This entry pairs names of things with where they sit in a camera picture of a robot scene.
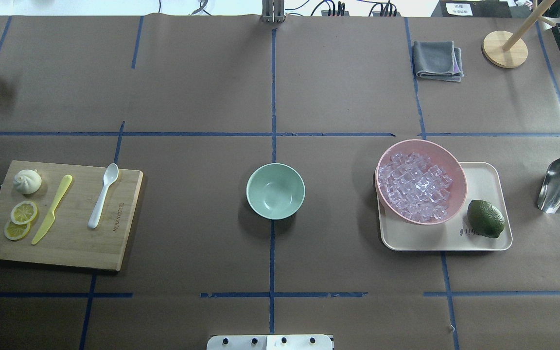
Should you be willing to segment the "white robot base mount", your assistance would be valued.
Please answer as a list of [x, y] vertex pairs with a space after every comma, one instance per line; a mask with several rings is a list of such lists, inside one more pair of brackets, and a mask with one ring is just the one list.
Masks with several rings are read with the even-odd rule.
[[212, 336], [207, 350], [333, 350], [333, 336], [326, 334], [261, 334]]

